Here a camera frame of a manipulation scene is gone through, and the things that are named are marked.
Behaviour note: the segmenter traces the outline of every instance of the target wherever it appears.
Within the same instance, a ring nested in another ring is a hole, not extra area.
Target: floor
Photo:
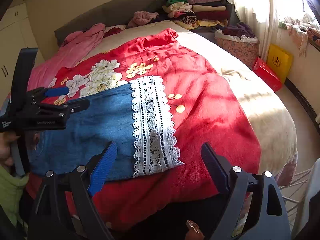
[[[296,173],[307,170],[313,166],[318,158],[320,158],[320,135],[317,133],[313,122],[302,105],[287,87],[284,86],[281,90],[277,91],[276,94],[288,109],[296,126],[298,150],[298,165]],[[303,197],[306,185],[307,184],[305,183],[285,188],[281,190],[282,195],[299,201]],[[295,204],[293,203],[287,202],[287,210],[294,205]],[[294,224],[296,211],[297,210],[295,209],[288,214],[291,228]]]

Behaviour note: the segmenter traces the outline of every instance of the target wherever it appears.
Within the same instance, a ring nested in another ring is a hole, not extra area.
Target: red gift bag
[[[282,87],[282,83],[277,77],[276,73],[268,67],[268,65],[261,59],[258,58],[254,67],[253,72],[260,77],[274,92],[278,91]]]

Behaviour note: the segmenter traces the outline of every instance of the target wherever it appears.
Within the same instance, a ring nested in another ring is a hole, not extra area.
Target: fingernail
[[[200,234],[199,226],[195,222],[187,220],[186,225],[189,230],[194,230],[197,234]]]

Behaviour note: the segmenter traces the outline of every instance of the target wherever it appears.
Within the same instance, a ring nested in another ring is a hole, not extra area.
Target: red floral blanket
[[[204,142],[232,165],[258,172],[260,145],[228,82],[204,57],[180,46],[177,36],[174,30],[166,29],[136,38],[72,69],[61,68],[51,84],[70,88],[68,95],[46,100],[61,104],[145,75],[163,79],[175,122],[179,160],[185,164],[152,176],[105,184],[93,201],[113,229],[127,229],[168,203],[217,194],[201,159]],[[30,175],[27,190],[32,197],[40,183],[39,177]],[[71,195],[67,196],[71,213],[75,214]]]

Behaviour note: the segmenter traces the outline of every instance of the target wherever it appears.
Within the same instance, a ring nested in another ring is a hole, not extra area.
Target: silver bolt
[[[264,172],[264,175],[268,178],[271,178],[272,177],[272,173],[270,171],[265,171]]]
[[[85,166],[83,166],[83,165],[79,166],[79,167],[77,168],[77,171],[78,171],[78,172],[83,172],[83,171],[85,171]]]
[[[53,171],[47,171],[47,173],[45,174],[47,177],[51,177],[53,175]]]
[[[237,173],[241,172],[241,168],[238,166],[234,166],[232,169],[234,172],[237,172]]]

